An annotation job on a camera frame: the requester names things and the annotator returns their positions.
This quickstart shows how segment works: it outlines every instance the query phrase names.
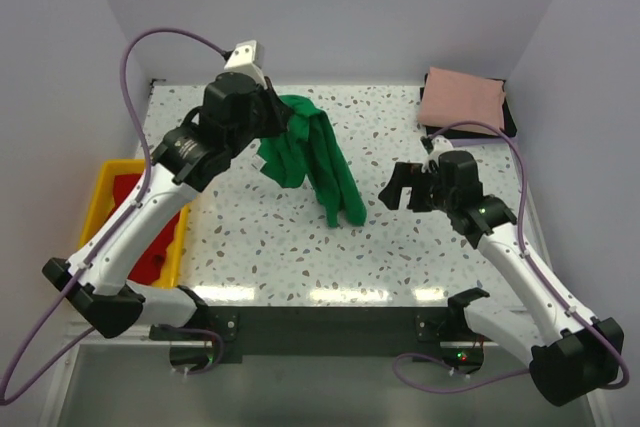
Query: white table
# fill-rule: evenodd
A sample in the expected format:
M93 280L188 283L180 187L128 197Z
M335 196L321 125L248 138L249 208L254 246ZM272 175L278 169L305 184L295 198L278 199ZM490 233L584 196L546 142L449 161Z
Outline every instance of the white table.
M201 105L203 88L156 84L145 122L151 145ZM308 96L327 111L367 205L367 223L328 228L310 184L284 190L252 166L256 141L194 202L180 283L221 305L443 305L447 296L478 286L521 308L444 214L391 212L377 200L396 160L425 157L415 121L418 87L282 85L276 91ZM508 147L468 150L485 192L517 210L520 185ZM525 229L536 243L528 220Z

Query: pink towel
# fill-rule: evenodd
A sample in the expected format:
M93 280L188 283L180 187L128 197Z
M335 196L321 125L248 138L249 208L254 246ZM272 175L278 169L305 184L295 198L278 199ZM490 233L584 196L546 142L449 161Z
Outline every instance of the pink towel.
M504 129L502 104L505 93L502 86L503 82L500 80L431 67L418 122L444 127L461 120L477 120ZM455 130L495 135L474 125L463 125Z

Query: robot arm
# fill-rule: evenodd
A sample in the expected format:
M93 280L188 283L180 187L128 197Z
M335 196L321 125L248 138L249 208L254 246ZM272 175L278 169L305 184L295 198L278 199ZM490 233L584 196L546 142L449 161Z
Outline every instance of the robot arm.
M536 386L554 405L614 381L617 362L573 314L588 319L618 352L623 342L620 326L611 318L599 320L576 299L525 238L525 248L544 278L570 305L569 310L562 307L520 251L515 215L499 198L484 195L477 163L469 152L455 150L443 137L433 141L424 138L423 145L428 152L426 162L396 163L378 198L395 210L402 188L409 187L410 210L446 213L453 229L500 271L535 324L476 296L460 306L467 327L496 341L528 365Z
M58 290L86 269L68 299L104 337L116 337L134 324L207 328L204 303L186 287L156 289L127 277L167 222L227 170L252 140L286 131L291 110L263 75L261 59L256 41L238 44L224 73L206 87L202 105L154 150L142 201L135 200L140 181L84 247L68 260L53 258L44 266L43 273ZM131 206L133 213L85 266L88 252Z

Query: red cloth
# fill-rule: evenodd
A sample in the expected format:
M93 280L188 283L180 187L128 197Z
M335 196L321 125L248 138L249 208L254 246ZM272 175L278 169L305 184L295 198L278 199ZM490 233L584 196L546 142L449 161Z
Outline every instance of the red cloth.
M124 174L116 175L113 180L113 201L115 207L109 212L107 218L115 212L115 210L125 201L127 196L136 186L141 174ZM140 256L138 262L129 274L129 280L133 280L139 284L151 285L155 280L160 278L162 266L167 259L167 248L173 242L173 232L180 214L176 214L167 225L158 234L151 245Z

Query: green cloth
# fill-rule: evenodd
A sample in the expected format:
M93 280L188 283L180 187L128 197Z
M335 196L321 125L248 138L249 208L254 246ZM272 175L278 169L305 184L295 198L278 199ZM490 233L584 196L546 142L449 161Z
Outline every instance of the green cloth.
M341 210L353 225L364 225L367 209L326 112L306 97L280 98L294 114L288 132L260 141L258 155L266 161L260 171L285 188L300 187L305 176L309 177L316 199L327 211L329 227L338 226Z

